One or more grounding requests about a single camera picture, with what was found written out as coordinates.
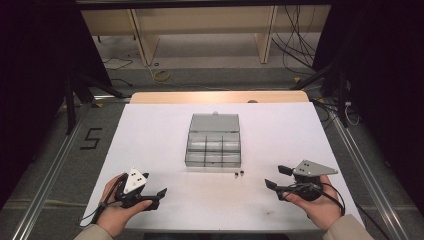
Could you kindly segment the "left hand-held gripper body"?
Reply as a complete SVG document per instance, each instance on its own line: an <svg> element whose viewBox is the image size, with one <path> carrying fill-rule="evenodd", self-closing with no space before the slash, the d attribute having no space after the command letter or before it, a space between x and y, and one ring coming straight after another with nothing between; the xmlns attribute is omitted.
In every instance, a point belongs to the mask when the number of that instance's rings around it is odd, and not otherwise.
<svg viewBox="0 0 424 240"><path fill-rule="evenodd" d="M130 208L142 201L141 192L147 183L142 174L136 168L131 168L118 180L115 200L120 202L123 208Z"/></svg>

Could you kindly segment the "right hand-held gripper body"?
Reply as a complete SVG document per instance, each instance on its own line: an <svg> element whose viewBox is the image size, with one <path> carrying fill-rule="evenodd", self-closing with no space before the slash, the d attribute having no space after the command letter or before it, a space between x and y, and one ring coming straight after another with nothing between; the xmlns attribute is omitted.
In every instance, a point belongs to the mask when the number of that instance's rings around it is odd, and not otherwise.
<svg viewBox="0 0 424 240"><path fill-rule="evenodd" d="M309 160L301 161L297 167L292 168L295 182L287 186L285 192L294 193L306 201L318 199L323 192L323 184L320 177L323 175L337 174L334 168Z"/></svg>

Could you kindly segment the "person's right hand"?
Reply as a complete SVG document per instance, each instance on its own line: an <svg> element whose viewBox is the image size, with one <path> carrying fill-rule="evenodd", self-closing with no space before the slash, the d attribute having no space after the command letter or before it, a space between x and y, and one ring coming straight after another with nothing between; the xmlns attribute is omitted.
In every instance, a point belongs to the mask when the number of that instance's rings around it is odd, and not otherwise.
<svg viewBox="0 0 424 240"><path fill-rule="evenodd" d="M284 193L283 196L288 202L303 209L318 228L327 231L336 220L342 217L342 212L338 206L338 194L331 187L329 178L323 175L320 180L323 184L323 192L327 196L322 195L314 201L306 201L292 193Z"/></svg>

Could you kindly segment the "person's left hand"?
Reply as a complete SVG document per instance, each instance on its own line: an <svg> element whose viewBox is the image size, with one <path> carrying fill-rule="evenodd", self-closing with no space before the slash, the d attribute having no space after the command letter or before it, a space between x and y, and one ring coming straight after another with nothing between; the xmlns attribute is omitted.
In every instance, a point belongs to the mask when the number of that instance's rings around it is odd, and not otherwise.
<svg viewBox="0 0 424 240"><path fill-rule="evenodd" d="M97 225L103 228L112 238L117 237L133 216L144 211L151 204L151 200L146 200L127 209L119 206L108 206L98 218Z"/></svg>

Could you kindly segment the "white table board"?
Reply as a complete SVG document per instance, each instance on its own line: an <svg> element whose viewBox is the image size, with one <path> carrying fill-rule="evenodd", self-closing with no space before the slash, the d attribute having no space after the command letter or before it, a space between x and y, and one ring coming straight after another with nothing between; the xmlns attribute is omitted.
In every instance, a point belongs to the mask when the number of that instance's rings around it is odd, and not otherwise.
<svg viewBox="0 0 424 240"><path fill-rule="evenodd" d="M238 114L241 167L238 170L189 169L185 152L192 115ZM92 213L104 186L136 168L149 173L143 190L167 189L155 211L127 224L141 231L298 232L315 225L297 206L280 201L265 180L290 185L290 168L309 160L337 168L314 106L303 103L129 104L122 113L96 186L86 207Z"/></svg>

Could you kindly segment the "black tape floor marking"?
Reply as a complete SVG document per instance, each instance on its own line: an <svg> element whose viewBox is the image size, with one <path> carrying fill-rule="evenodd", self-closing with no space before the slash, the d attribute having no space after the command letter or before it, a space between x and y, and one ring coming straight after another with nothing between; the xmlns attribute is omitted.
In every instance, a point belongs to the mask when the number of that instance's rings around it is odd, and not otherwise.
<svg viewBox="0 0 424 240"><path fill-rule="evenodd" d="M80 147L81 150L93 150L96 149L101 138L98 136L98 133L101 131L101 128L90 128L87 131L87 134L84 138L85 144Z"/></svg>

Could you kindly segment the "clear plastic compartment box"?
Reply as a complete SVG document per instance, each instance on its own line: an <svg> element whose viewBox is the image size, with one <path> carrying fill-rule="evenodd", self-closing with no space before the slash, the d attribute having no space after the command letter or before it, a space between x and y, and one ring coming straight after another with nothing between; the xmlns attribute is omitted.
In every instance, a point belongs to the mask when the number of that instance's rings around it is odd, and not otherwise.
<svg viewBox="0 0 424 240"><path fill-rule="evenodd" d="M238 114L193 114L188 131L187 167L239 168L241 134Z"/></svg>

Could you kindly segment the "light wooden table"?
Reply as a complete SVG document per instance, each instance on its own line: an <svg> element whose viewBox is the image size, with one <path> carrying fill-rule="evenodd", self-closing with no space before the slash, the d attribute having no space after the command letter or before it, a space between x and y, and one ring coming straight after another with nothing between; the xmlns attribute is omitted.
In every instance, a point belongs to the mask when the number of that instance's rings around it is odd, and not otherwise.
<svg viewBox="0 0 424 240"><path fill-rule="evenodd" d="M131 104L221 104L308 102L304 91L137 92Z"/></svg>

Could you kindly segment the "black tripod stand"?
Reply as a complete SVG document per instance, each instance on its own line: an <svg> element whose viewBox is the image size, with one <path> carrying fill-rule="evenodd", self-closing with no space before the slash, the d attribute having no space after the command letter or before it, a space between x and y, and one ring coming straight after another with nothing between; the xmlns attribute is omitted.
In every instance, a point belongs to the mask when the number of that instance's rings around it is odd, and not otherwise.
<svg viewBox="0 0 424 240"><path fill-rule="evenodd" d="M124 94L115 90L112 86L101 83L100 81L83 74L81 72L71 72L65 80L65 102L67 107L67 135L69 135L76 126L76 112L74 96L80 100L81 103L92 103L94 95L91 93L89 87L94 86L110 95L118 98L130 98L130 95Z"/></svg>
<svg viewBox="0 0 424 240"><path fill-rule="evenodd" d="M343 79L342 63L334 59L329 65L322 68L306 80L297 83L291 90L301 90L315 81L323 78L324 83L321 86L322 96L337 95L337 117L344 127L347 127L347 117L345 114L346 102L346 81Z"/></svg>

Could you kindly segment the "dark curtain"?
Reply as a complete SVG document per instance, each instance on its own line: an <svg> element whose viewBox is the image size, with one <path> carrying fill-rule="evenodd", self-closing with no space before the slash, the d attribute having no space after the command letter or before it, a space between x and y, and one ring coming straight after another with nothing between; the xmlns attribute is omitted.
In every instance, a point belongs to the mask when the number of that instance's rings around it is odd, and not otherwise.
<svg viewBox="0 0 424 240"><path fill-rule="evenodd" d="M76 0L0 0L0 210L75 73L111 84Z"/></svg>
<svg viewBox="0 0 424 240"><path fill-rule="evenodd" d="M330 0L313 67L329 64L366 7L343 60L349 97L424 215L424 0Z"/></svg>

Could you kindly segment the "beige wooden desk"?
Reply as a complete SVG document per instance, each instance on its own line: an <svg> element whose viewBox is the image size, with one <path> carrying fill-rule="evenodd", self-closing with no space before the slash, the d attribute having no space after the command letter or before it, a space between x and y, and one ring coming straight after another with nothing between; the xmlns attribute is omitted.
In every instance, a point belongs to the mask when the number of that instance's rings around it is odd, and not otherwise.
<svg viewBox="0 0 424 240"><path fill-rule="evenodd" d="M323 30L329 5L200 7L123 10L84 10L93 36L132 36L142 63L152 63L162 35L252 33L259 61L268 61L271 35L288 33L298 23L302 33Z"/></svg>

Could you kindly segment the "aluminium floor rail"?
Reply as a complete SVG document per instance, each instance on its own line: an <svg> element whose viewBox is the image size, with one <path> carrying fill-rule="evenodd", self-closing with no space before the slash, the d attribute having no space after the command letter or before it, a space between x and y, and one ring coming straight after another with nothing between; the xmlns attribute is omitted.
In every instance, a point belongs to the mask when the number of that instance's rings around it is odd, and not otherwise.
<svg viewBox="0 0 424 240"><path fill-rule="evenodd" d="M76 123L70 132L64 135L60 148L55 153L55 157L49 165L47 173L43 176L36 194L26 205L24 215L14 231L12 240L27 240L29 238L90 108L90 104L82 104L77 110Z"/></svg>
<svg viewBox="0 0 424 240"><path fill-rule="evenodd" d="M379 185L377 178L373 175L371 168L368 166L366 159L360 151L349 129L343 125L339 115L334 109L329 111L329 115L333 118L334 126L341 136L364 185L379 211L391 239L409 240L409 236L406 229L403 227L398 214L391 205L389 199L385 196L383 189Z"/></svg>

